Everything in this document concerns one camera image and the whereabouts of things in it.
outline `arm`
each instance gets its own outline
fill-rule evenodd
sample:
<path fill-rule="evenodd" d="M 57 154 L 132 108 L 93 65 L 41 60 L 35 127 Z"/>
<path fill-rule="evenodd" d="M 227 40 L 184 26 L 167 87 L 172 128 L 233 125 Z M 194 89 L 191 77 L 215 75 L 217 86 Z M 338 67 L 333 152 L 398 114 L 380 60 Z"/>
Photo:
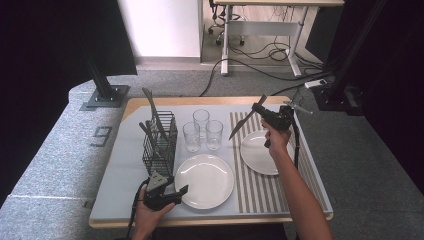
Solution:
<path fill-rule="evenodd" d="M 147 240 L 149 235 L 155 230 L 160 219 L 175 206 L 175 203 L 170 203 L 159 211 L 153 211 L 143 203 L 145 192 L 145 188 L 142 188 L 140 191 L 135 216 L 135 232 L 132 240 Z"/>
<path fill-rule="evenodd" d="M 261 122 L 269 130 L 266 134 L 266 138 L 271 141 L 269 153 L 277 166 L 300 239 L 333 239 L 321 206 L 303 181 L 287 152 L 290 131 L 279 132 L 264 119 Z"/>

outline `striped mat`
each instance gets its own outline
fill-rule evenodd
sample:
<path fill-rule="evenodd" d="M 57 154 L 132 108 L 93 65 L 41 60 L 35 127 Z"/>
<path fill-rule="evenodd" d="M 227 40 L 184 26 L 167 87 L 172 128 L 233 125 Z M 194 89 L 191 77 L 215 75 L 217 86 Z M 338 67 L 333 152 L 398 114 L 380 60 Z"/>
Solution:
<path fill-rule="evenodd" d="M 237 122 L 244 119 L 247 114 L 247 112 L 230 112 L 231 129 L 234 129 Z M 239 212 L 288 213 L 289 208 L 278 175 L 270 176 L 257 173 L 247 166 L 241 157 L 240 146 L 243 139 L 249 133 L 264 129 L 260 120 L 259 114 L 253 114 L 232 138 Z M 324 212 L 327 212 L 329 208 L 324 200 L 326 197 L 324 197 L 325 191 L 323 193 L 321 190 L 319 175 L 314 163 L 308 156 L 303 134 L 300 138 L 299 172 L 318 199 Z M 292 134 L 289 142 L 293 148 L 296 146 L 294 134 Z"/>

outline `forearm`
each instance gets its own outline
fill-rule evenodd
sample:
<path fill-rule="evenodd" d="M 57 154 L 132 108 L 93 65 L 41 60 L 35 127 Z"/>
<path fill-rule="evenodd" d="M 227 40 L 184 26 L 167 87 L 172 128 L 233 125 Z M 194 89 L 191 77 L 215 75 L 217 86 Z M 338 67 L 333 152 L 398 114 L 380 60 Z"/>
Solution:
<path fill-rule="evenodd" d="M 280 152 L 275 162 L 300 239 L 332 239 L 321 206 L 287 152 Z"/>

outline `desk leg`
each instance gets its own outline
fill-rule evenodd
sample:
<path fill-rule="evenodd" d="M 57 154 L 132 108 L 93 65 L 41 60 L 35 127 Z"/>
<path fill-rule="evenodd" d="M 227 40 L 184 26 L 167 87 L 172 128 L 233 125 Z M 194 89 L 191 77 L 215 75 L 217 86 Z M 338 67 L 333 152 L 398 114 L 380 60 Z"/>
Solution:
<path fill-rule="evenodd" d="M 289 59 L 290 66 L 292 67 L 294 76 L 299 77 L 302 76 L 302 73 L 300 72 L 299 66 L 297 65 L 297 58 L 295 55 L 297 44 L 299 43 L 300 34 L 302 33 L 303 25 L 305 24 L 305 18 L 306 14 L 308 13 L 308 6 L 303 7 L 302 11 L 302 17 L 300 21 L 298 22 L 298 26 L 296 29 L 296 33 L 294 35 L 294 43 L 293 46 L 290 47 L 290 49 L 286 50 L 287 58 Z"/>
<path fill-rule="evenodd" d="M 222 46 L 222 62 L 221 62 L 221 75 L 228 75 L 228 23 L 233 14 L 233 6 L 227 5 L 225 8 L 225 26 L 224 26 L 224 46 Z"/>

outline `gray floor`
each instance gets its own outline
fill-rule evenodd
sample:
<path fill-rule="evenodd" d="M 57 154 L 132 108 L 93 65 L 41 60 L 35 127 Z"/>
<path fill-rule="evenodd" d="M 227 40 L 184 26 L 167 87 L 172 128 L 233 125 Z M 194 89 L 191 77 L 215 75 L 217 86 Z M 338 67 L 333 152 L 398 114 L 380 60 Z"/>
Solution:
<path fill-rule="evenodd" d="M 161 65 L 174 70 L 160 69 Z M 175 70 L 181 66 L 191 70 Z M 198 96 L 210 70 L 188 61 L 138 66 L 139 76 L 110 77 L 112 84 L 130 85 L 126 101 L 143 97 L 141 87 L 155 96 Z M 275 72 L 291 77 L 290 71 Z M 257 72 L 218 73 L 206 96 L 272 94 L 297 84 Z M 125 109 L 81 112 L 95 89 L 92 81 L 69 93 L 69 104 L 0 211 L 0 239 L 114 239 L 124 229 L 92 229 L 89 205 L 97 194 L 108 156 Z M 295 91 L 281 95 L 293 97 Z M 296 102 L 313 111 L 299 113 L 306 140 L 334 208 L 330 221 L 336 239 L 422 239 L 424 198 L 364 117 L 321 112 L 310 90 L 302 88 Z M 90 144 L 97 127 L 112 128 L 104 147 Z M 289 239 L 294 226 L 285 224 Z"/>

